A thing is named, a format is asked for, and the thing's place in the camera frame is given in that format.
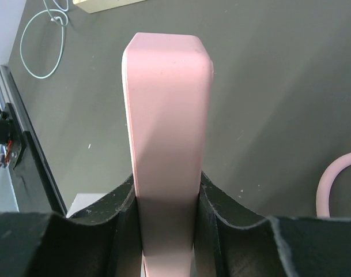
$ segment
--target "pink block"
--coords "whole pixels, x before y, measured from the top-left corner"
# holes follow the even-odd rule
[[[213,65],[195,36],[138,33],[122,63],[147,277],[189,277]]]

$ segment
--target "pink hose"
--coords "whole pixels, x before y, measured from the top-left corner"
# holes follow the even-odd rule
[[[320,217],[330,217],[329,195],[335,178],[345,168],[351,166],[351,153],[341,156],[332,162],[321,176],[316,192],[316,214]]]

